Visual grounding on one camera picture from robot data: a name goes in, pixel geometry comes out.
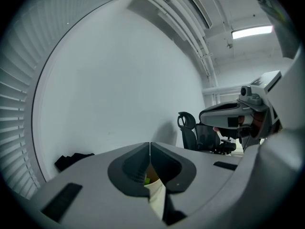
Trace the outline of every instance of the gray surface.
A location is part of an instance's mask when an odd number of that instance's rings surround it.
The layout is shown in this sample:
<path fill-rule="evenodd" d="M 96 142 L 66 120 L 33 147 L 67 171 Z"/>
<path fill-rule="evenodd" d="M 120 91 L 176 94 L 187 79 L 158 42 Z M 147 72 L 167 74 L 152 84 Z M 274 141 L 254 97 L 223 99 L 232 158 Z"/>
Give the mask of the gray surface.
<path fill-rule="evenodd" d="M 234 173 L 232 170 L 214 166 L 216 161 L 238 164 L 239 157 L 201 153 L 175 146 L 158 143 L 164 148 L 191 160 L 197 174 L 193 182 L 183 193 L 170 195 L 174 208 L 186 215 L 191 215 L 207 203 L 223 187 Z"/>
<path fill-rule="evenodd" d="M 268 93 L 283 128 L 305 126 L 305 53 L 300 46 L 291 68 Z"/>
<path fill-rule="evenodd" d="M 185 228 L 225 228 L 228 226 L 233 205 L 242 195 L 253 169 L 259 145 L 249 147 L 237 169 L 215 195 L 198 208 L 191 216 L 172 226 Z"/>
<path fill-rule="evenodd" d="M 20 207 L 27 212 L 28 216 L 36 222 L 40 228 L 44 229 L 64 229 L 62 225 L 58 224 L 54 220 L 40 213 L 34 206 L 31 205 L 31 202 L 24 197 L 20 196 L 17 193 L 13 192 L 13 196 L 19 203 Z"/>
<path fill-rule="evenodd" d="M 263 105 L 256 107 L 253 104 L 245 103 L 247 106 L 258 112 L 263 111 L 264 105 L 267 105 L 270 109 L 271 124 L 274 124 L 278 120 L 278 117 L 276 117 L 273 113 L 273 107 L 270 105 L 268 100 L 268 92 L 274 87 L 274 84 L 281 78 L 281 76 L 280 71 L 271 71 L 262 74 L 259 78 L 251 83 L 251 92 L 252 94 L 258 94 L 261 97 L 263 100 Z"/>
<path fill-rule="evenodd" d="M 31 199 L 41 210 L 69 182 L 83 185 L 60 224 L 68 228 L 163 228 L 147 198 L 135 198 L 117 190 L 108 178 L 109 164 L 139 147 L 126 146 L 85 158 L 45 184 Z"/>
<path fill-rule="evenodd" d="M 264 141 L 232 215 L 234 228 L 256 227 L 276 211 L 303 171 L 304 142 L 304 129 L 284 130 Z"/>

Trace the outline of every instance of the office chair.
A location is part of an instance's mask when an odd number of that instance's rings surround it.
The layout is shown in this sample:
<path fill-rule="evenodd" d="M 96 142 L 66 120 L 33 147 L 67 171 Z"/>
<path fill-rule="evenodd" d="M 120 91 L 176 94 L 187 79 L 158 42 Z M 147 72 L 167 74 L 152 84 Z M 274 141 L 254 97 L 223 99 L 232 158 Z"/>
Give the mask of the office chair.
<path fill-rule="evenodd" d="M 230 140 L 220 140 L 213 127 L 196 124 L 195 118 L 188 112 L 178 113 L 177 124 L 182 133 L 183 146 L 199 152 L 212 152 L 215 154 L 229 154 L 236 149 L 236 144 Z"/>

